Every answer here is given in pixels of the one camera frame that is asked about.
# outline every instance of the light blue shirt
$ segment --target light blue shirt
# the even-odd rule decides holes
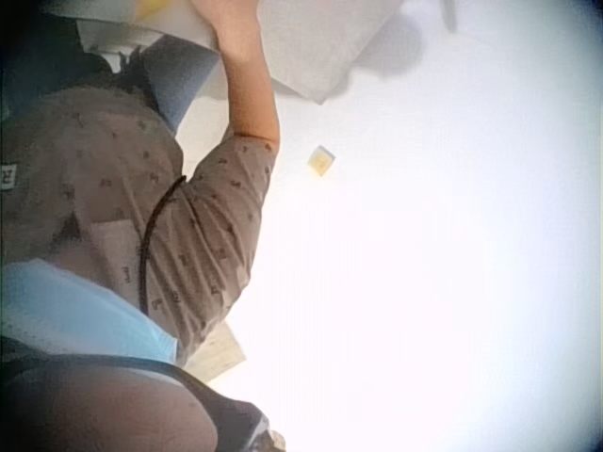
[[[2,334],[47,353],[174,363],[177,341],[98,284],[36,259],[2,268]]]

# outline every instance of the brown shirt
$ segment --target brown shirt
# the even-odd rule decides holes
[[[161,211],[147,263],[149,317],[183,363],[249,282],[277,150],[231,137]],[[68,89],[2,130],[3,264],[43,258],[139,306],[139,253],[183,153],[136,95]]]

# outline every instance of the sticker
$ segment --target sticker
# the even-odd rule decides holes
[[[334,161],[335,156],[332,153],[324,149],[322,146],[318,146],[314,153],[312,153],[308,165],[316,172],[316,174],[322,177],[333,165]]]
[[[2,165],[2,191],[12,190],[17,181],[17,165]]]

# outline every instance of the white wall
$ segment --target white wall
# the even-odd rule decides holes
[[[279,94],[248,361],[215,386],[290,451],[565,452],[601,421],[602,34],[567,0],[457,3],[450,35],[407,0],[325,105]]]

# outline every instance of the small yellow object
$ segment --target small yellow object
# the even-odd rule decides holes
[[[168,7],[173,0],[138,0],[136,20],[144,19],[163,8]]]
[[[318,146],[317,149],[312,153],[308,165],[316,172],[320,177],[324,176],[329,168],[333,165],[335,156],[324,149],[322,146]]]

